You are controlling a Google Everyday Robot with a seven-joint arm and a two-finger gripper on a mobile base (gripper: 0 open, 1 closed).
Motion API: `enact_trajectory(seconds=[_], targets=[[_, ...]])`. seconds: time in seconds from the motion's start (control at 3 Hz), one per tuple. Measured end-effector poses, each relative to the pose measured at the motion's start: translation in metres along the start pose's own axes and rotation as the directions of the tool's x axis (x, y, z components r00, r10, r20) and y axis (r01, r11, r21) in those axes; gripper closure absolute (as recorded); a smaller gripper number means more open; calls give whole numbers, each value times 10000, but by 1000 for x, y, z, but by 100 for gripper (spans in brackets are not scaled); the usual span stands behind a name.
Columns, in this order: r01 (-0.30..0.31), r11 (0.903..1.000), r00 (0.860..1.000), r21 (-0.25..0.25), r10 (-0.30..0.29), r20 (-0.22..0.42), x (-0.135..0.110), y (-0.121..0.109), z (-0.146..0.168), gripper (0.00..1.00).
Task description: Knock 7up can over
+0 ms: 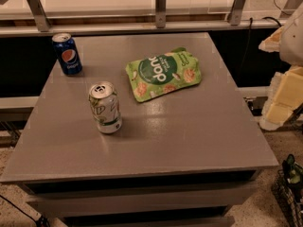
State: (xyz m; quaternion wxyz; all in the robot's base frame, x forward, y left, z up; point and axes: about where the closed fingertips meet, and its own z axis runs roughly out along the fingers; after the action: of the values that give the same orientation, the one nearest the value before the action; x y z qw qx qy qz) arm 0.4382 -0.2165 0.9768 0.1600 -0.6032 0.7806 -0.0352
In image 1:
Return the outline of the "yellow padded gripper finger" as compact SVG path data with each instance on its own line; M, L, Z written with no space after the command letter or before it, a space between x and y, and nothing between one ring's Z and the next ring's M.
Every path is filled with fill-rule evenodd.
M280 39L284 26L278 28L273 34L263 40L258 48L265 52L278 52L280 50Z
M303 67L293 65L284 74L276 72L271 80L259 125L275 131L303 104Z

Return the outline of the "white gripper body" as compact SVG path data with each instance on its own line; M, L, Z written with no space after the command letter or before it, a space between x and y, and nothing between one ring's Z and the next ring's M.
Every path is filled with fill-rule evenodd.
M289 64L303 66L303 4L283 27L279 56Z

